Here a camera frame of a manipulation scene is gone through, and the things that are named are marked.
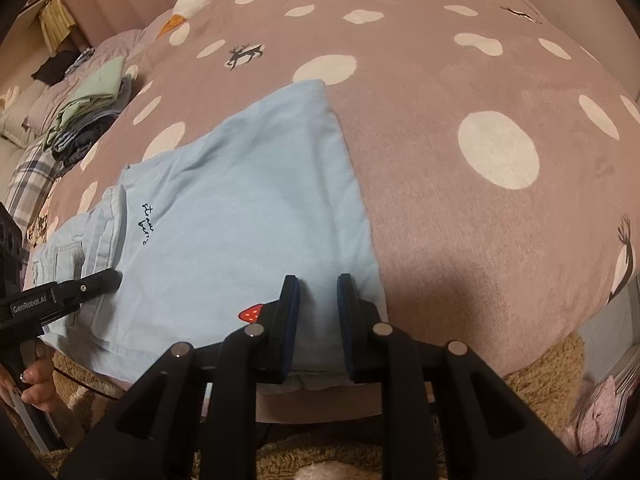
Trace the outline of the person's left hand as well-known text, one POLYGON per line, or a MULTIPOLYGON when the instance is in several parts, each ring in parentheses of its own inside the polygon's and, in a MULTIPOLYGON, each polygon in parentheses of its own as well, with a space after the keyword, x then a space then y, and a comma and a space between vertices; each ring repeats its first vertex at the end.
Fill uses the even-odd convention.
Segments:
POLYGON ((28 388, 21 393, 21 399, 40 411, 52 413, 63 405, 53 381, 53 349, 38 340, 36 356, 35 362, 22 373, 21 381, 28 388))

